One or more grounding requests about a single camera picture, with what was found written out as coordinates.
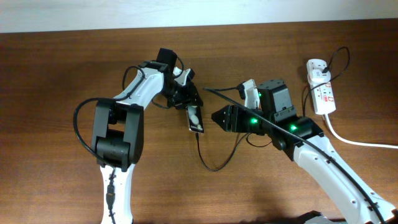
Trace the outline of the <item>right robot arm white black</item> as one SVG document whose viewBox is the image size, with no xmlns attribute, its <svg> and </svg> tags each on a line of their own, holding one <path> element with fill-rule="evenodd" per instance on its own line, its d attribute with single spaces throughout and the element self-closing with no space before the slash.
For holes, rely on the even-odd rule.
<svg viewBox="0 0 398 224">
<path fill-rule="evenodd" d="M 312 176 L 347 223 L 397 223 L 395 206 L 355 173 L 312 119 L 297 116 L 283 80 L 248 80 L 238 90 L 244 104 L 228 98 L 229 105 L 211 115 L 224 131 L 269 136 Z"/>
</svg>

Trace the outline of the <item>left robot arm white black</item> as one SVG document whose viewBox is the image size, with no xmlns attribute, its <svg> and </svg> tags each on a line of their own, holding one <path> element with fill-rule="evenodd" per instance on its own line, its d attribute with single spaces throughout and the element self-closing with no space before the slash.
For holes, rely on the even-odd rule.
<svg viewBox="0 0 398 224">
<path fill-rule="evenodd" d="M 95 108 L 91 149 L 99 156 L 103 176 L 102 223 L 132 223 L 131 185 L 134 166 L 144 147 L 144 110 L 157 95 L 167 107 L 185 110 L 188 128 L 203 133 L 203 106 L 193 83 L 195 72 L 176 67 L 178 55 L 161 48 L 155 60 L 142 62 L 133 81 L 111 100 L 99 100 Z"/>
</svg>

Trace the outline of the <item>black Samsung Galaxy smartphone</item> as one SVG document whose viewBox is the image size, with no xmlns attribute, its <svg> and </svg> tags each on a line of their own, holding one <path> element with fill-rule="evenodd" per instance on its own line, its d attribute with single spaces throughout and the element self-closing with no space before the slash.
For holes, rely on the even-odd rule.
<svg viewBox="0 0 398 224">
<path fill-rule="evenodd" d="M 205 132 L 201 108 L 199 106 L 187 106 L 187 118 L 190 131 L 200 134 Z"/>
</svg>

